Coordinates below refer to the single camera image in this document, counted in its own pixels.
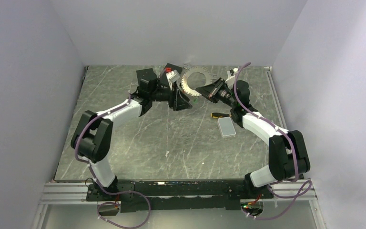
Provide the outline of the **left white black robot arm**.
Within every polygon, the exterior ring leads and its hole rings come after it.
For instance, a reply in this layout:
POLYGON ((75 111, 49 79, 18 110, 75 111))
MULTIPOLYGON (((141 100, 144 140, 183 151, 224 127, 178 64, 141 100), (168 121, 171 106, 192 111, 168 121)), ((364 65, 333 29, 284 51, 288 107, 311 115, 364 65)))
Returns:
POLYGON ((153 102, 167 102, 173 111, 192 107, 176 83, 162 86, 156 76, 138 77, 137 81, 136 90, 121 104, 97 113, 85 111, 71 140, 75 159, 87 164, 105 200, 112 200, 118 194, 118 179, 108 160, 113 129, 146 114, 153 102))

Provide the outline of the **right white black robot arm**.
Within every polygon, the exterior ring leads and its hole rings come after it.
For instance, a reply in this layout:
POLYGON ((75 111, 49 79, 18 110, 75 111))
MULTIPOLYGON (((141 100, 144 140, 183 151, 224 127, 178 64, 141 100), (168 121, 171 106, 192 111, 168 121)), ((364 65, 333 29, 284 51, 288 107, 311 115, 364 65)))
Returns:
POLYGON ((266 119, 250 104, 249 84, 239 80, 230 87, 225 80, 196 88, 196 92, 213 103, 221 101, 230 106, 231 119, 268 146, 268 164, 245 175, 244 193, 255 198, 262 187, 275 182, 298 178, 310 171, 310 161, 303 135, 300 131, 288 131, 266 119))

